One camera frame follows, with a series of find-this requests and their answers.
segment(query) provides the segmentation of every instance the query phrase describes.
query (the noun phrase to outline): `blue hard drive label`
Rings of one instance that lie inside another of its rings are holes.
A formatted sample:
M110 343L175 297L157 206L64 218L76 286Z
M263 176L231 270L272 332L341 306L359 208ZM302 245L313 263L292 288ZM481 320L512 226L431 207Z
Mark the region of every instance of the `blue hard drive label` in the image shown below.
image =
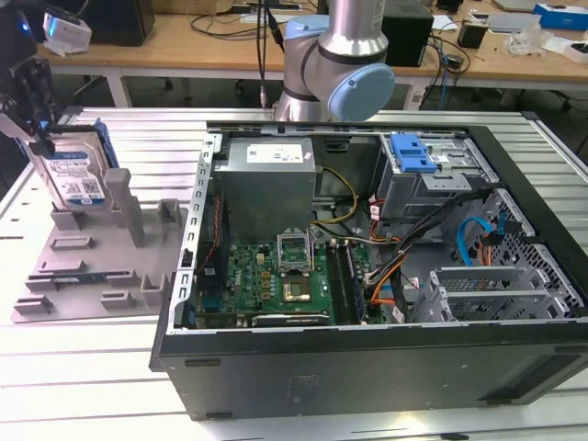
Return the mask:
M56 152L48 161L48 171L62 198L74 205L104 204L105 195L96 175L88 171L85 152Z

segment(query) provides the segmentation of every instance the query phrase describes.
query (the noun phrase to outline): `blue joint cap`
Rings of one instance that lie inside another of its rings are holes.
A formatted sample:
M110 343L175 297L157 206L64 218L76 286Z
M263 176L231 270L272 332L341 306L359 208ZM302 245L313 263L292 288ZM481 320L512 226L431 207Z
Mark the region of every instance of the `blue joint cap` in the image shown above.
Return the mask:
M285 40L299 39L321 35L329 28L329 16L299 16L292 18L286 25Z
M341 121L365 121L388 104L394 85L394 72L387 64L370 64L339 83L327 107Z

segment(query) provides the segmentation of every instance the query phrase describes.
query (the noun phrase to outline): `white label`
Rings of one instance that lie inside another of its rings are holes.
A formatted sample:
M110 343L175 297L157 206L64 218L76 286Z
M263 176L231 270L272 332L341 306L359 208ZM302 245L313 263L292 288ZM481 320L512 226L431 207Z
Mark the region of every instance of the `white label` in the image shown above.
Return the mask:
M382 28L382 20L384 18L384 7L386 7L386 0L378 0L374 4L374 17L371 21L371 27L374 30Z
M419 277L413 277L408 279L409 284L404 285L404 289L418 289L419 288Z
M404 323L404 314L396 306L392 310L392 317L396 319L396 322Z
M52 281L54 283L78 283L80 279L77 277L59 277L53 278Z
M431 154L429 157L431 158L431 161L433 161L434 163L449 162L449 158L447 158L444 154Z
M247 147L249 164L302 164L300 144L251 144Z
M371 214L371 219L374 221L379 221L379 207L377 205L372 205L369 207L369 212Z
M87 153L57 152L46 164L63 199L75 205L104 203L105 196L98 179L88 172L90 159Z

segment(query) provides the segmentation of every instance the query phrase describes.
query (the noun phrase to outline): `black box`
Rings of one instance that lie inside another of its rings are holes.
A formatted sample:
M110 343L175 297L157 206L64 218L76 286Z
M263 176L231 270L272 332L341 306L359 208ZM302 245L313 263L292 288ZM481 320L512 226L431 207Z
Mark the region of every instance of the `black box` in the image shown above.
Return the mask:
M386 64L419 67L432 26L433 16L417 0L388 0L382 23L388 38Z
M464 23L458 35L458 45L462 48L478 49L488 27L485 25L474 25Z
M84 0L53 0L75 14ZM94 0L80 17L92 29L92 43L141 46L153 29L152 0Z

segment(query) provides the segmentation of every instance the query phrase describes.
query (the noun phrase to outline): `power supply label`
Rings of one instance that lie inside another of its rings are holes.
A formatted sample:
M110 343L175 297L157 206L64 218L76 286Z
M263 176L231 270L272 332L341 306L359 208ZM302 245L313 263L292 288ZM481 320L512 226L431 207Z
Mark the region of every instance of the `power supply label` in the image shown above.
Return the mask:
M251 144L247 147L249 164L302 164L300 144Z

